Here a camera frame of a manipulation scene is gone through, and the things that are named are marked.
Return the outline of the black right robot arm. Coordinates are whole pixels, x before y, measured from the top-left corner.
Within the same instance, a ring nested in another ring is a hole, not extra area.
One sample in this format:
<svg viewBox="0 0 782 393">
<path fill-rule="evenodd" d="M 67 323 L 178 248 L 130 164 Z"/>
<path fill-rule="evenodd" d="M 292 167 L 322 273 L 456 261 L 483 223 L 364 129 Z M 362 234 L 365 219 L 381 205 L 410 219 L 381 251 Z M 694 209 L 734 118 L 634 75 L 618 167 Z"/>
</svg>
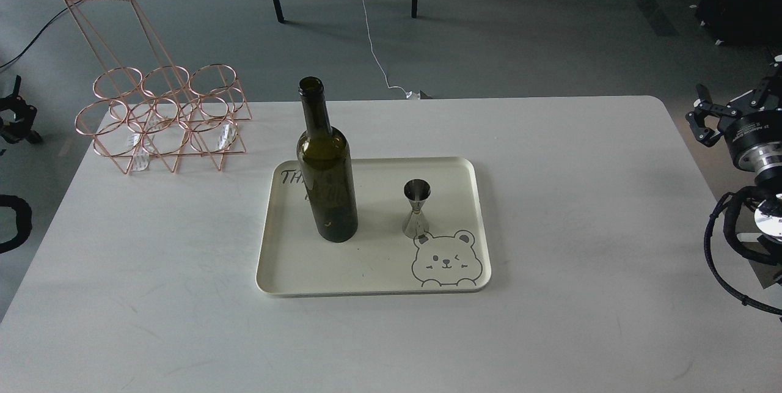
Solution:
<svg viewBox="0 0 782 393">
<path fill-rule="evenodd" d="M 712 237 L 718 221 L 735 253 L 751 264 L 780 268 L 781 112 L 778 82 L 766 78 L 759 87 L 724 105 L 715 103 L 706 86 L 696 86 L 696 101 L 686 115 L 696 141 L 713 146 L 723 141 L 731 161 L 754 182 L 724 193 L 707 218 L 702 248 L 716 282 L 743 306 L 780 316 L 779 307 L 757 301 L 734 288 L 716 268 Z"/>
</svg>

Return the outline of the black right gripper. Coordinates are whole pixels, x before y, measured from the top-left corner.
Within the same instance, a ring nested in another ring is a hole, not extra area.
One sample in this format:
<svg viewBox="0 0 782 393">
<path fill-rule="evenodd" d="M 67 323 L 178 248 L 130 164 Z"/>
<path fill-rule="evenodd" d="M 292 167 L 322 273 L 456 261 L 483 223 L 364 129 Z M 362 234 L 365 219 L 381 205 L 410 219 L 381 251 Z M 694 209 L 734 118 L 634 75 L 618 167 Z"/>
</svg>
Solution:
<svg viewBox="0 0 782 393">
<path fill-rule="evenodd" d="M 712 95 L 704 84 L 696 84 L 695 109 L 686 114 L 686 121 L 693 137 L 701 145 L 712 147 L 722 134 L 706 125 L 706 117 L 720 117 L 727 113 L 726 106 L 713 103 Z M 723 129 L 733 165 L 742 171 L 770 171 L 781 163 L 781 112 L 780 96 L 770 94 L 765 101 L 754 100 L 754 92 L 729 101 L 727 106 L 740 114 L 729 117 Z"/>
</svg>

